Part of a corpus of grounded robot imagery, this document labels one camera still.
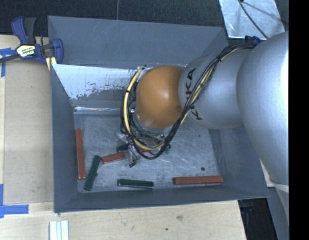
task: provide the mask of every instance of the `blue clamp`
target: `blue clamp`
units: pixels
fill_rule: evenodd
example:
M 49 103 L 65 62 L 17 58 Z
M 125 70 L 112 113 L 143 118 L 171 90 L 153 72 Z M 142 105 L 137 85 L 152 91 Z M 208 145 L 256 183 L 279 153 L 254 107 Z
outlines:
M 0 184 L 0 219 L 9 214 L 28 214 L 29 204 L 3 205 L 4 185 Z
M 14 50 L 12 55 L 0 58 L 0 64 L 5 63 L 17 58 L 22 60 L 33 60 L 44 65 L 47 65 L 47 56 L 45 55 L 45 50 L 54 49 L 54 57 L 58 64 L 61 64 L 64 58 L 64 48 L 63 43 L 60 38 L 55 38 L 49 44 L 41 45 L 36 43 L 34 37 L 34 24 L 36 18 L 19 16 L 11 22 L 11 28 L 13 34 L 19 39 L 20 45 Z M 6 66 L 3 67 L 1 71 L 1 76 L 5 75 Z
M 11 48 L 0 49 L 0 55 L 4 58 L 6 56 L 15 55 L 17 52 Z M 1 77 L 3 78 L 6 75 L 6 63 L 3 62 L 1 65 Z

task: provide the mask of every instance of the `black wire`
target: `black wire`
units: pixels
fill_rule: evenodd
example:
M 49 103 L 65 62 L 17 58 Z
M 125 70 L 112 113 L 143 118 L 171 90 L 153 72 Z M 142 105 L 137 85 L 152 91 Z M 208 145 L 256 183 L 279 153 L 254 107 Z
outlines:
M 193 105 L 197 102 L 199 97 L 203 94 L 203 92 L 205 91 L 205 89 L 207 88 L 207 86 L 208 86 L 208 84 L 211 80 L 211 77 L 213 75 L 214 70 L 216 69 L 217 65 L 223 60 L 223 58 L 225 56 L 227 56 L 228 54 L 232 53 L 236 49 L 252 49 L 255 46 L 256 46 L 255 44 L 236 44 L 236 45 L 233 45 L 233 46 L 227 46 L 226 48 L 224 48 L 222 50 L 222 52 L 211 63 L 209 63 L 209 65 L 205 68 L 204 72 L 201 74 L 200 78 L 198 79 L 198 81 L 194 85 L 190 96 L 186 100 L 186 103 L 183 107 L 183 111 L 181 113 L 180 118 L 174 123 L 169 134 L 164 138 L 163 146 L 155 154 L 153 154 L 152 152 L 149 152 L 153 156 L 147 156 L 147 155 L 145 155 L 145 154 L 143 154 L 142 152 L 139 151 L 139 147 L 137 146 L 137 144 L 135 142 L 135 139 L 136 140 L 139 140 L 139 139 L 135 136 L 135 134 L 133 133 L 132 130 L 129 133 L 128 129 L 126 128 L 126 125 L 124 124 L 126 135 L 128 136 L 129 139 L 131 139 L 131 142 L 132 142 L 135 150 L 138 152 L 138 154 L 140 156 L 142 156 L 143 158 L 146 158 L 148 160 L 154 160 L 154 159 L 158 158 L 170 146 L 170 142 L 173 140 L 175 134 L 177 133 L 177 130 L 180 127 L 181 122 L 183 121 L 183 118 L 187 115 L 188 111 L 192 109 Z M 199 85 L 201 85 L 202 79 L 205 77 L 206 73 L 209 70 L 212 70 L 212 72 L 211 72 L 209 78 L 207 79 L 207 81 L 204 83 L 204 87 L 200 90 L 198 97 L 190 104 L 190 101 L 192 100 L 192 97 L 195 94 L 195 90 L 197 89 L 197 87 Z
M 242 5 L 241 1 L 238 0 L 239 5 L 241 6 L 242 10 L 244 11 L 245 15 L 249 18 L 249 20 L 252 22 L 252 24 L 260 31 L 260 33 L 265 37 L 265 39 L 268 39 L 266 34 L 258 27 L 258 25 L 255 23 L 255 21 L 250 17 L 250 15 L 247 13 L 246 9 Z

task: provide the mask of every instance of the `dark floor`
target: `dark floor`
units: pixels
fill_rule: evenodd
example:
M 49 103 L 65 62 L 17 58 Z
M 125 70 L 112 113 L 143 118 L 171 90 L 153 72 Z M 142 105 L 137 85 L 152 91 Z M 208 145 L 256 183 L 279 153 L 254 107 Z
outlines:
M 289 29 L 289 0 L 275 0 Z M 223 27 L 218 0 L 0 0 L 0 34 L 11 20 L 36 17 L 35 36 L 48 36 L 48 15 Z M 248 240 L 276 240 L 266 199 L 239 201 Z

